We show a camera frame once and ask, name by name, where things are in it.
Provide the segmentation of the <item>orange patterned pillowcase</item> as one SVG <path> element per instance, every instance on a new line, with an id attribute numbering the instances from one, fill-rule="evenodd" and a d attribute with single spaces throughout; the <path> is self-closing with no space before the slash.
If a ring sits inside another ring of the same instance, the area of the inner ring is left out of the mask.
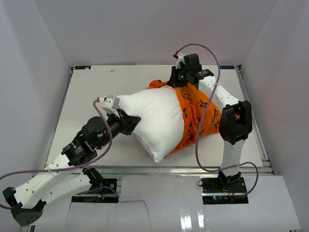
<path id="1" fill-rule="evenodd" d="M 173 149 L 173 152 L 180 151 L 196 142 L 200 123 L 202 123 L 199 133 L 200 138 L 219 132 L 221 113 L 214 103 L 210 104 L 204 120 L 201 120 L 209 101 L 209 97 L 206 94 L 202 93 L 190 83 L 187 83 L 183 87 L 172 88 L 167 85 L 167 82 L 153 80 L 148 86 L 149 89 L 161 87 L 168 87 L 176 93 L 184 119 L 183 137 Z"/>

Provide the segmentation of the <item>white pillow insert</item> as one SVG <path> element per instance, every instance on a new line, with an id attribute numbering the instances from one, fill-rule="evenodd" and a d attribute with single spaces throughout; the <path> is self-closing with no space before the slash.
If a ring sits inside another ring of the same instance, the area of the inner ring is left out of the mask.
<path id="1" fill-rule="evenodd" d="M 127 115 L 141 118 L 133 134 L 152 159 L 160 163 L 183 137 L 184 119 L 176 91 L 160 87 L 118 98 Z"/>

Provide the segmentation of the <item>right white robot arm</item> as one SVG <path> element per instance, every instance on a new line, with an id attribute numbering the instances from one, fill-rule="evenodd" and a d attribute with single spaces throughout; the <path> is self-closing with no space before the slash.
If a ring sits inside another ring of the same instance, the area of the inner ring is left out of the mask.
<path id="1" fill-rule="evenodd" d="M 206 111 L 210 110 L 211 103 L 219 109 L 217 128 L 224 141 L 224 149 L 222 163 L 217 171 L 218 188 L 228 193 L 240 181 L 242 148 L 253 130 L 251 104 L 240 101 L 219 85 L 219 76 L 202 68 L 198 54 L 184 55 L 176 51 L 174 58 L 177 62 L 171 68 L 168 85 L 184 87 L 192 84 L 209 96 L 209 101 L 204 104 Z"/>

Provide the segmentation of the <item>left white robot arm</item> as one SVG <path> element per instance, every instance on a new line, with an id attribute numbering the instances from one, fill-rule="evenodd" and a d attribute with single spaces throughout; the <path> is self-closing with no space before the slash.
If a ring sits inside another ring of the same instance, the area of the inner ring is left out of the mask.
<path id="1" fill-rule="evenodd" d="M 98 150 L 110 146 L 115 136 L 130 135 L 140 120 L 123 110 L 108 115 L 107 119 L 90 118 L 53 162 L 26 183 L 2 192 L 14 220 L 25 227 L 37 221 L 48 206 L 75 194 L 116 192 L 111 181 L 87 165 L 97 157 Z"/>

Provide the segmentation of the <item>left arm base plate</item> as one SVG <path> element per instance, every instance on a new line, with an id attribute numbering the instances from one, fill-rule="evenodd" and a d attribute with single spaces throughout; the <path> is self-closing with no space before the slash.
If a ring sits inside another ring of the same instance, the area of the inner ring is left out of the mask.
<path id="1" fill-rule="evenodd" d="M 104 178 L 95 168 L 83 168 L 90 178 L 90 189 L 72 197 L 72 203 L 118 203 L 116 178 Z"/>

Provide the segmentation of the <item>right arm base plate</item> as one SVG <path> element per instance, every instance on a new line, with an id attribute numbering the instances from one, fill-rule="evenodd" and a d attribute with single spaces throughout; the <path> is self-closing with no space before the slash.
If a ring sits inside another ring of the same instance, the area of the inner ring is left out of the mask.
<path id="1" fill-rule="evenodd" d="M 247 192 L 244 178 L 234 183 L 231 187 L 222 187 L 219 178 L 202 178 L 197 182 L 202 189 L 202 200 L 204 205 L 223 204 L 248 204 L 247 196 L 240 197 Z"/>

